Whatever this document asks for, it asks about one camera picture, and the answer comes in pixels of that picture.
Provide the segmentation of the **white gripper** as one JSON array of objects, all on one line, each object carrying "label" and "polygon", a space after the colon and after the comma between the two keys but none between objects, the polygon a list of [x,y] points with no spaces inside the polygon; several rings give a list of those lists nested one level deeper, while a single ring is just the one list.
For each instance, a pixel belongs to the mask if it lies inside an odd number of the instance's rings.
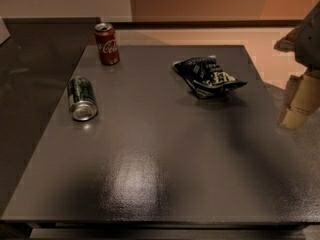
[{"label": "white gripper", "polygon": [[320,2],[303,19],[299,28],[292,29],[275,43],[274,49],[295,51],[295,60],[311,68],[301,76],[290,76],[279,116],[282,127],[301,128],[320,107]]}]

